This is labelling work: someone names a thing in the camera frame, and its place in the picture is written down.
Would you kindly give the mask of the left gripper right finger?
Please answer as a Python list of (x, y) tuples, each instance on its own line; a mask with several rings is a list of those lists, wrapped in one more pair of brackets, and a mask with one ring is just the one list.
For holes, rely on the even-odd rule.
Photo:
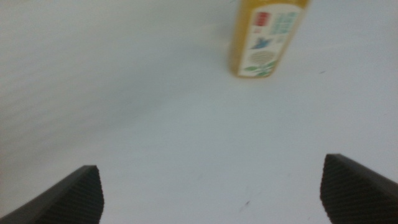
[(397, 224), (397, 182), (342, 154), (325, 157), (320, 200), (335, 224)]

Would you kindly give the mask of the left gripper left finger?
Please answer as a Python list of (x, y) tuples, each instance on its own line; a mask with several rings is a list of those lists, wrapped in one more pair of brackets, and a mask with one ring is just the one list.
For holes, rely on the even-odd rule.
[(2, 217), (1, 224), (99, 224), (103, 210), (99, 169), (85, 165)]

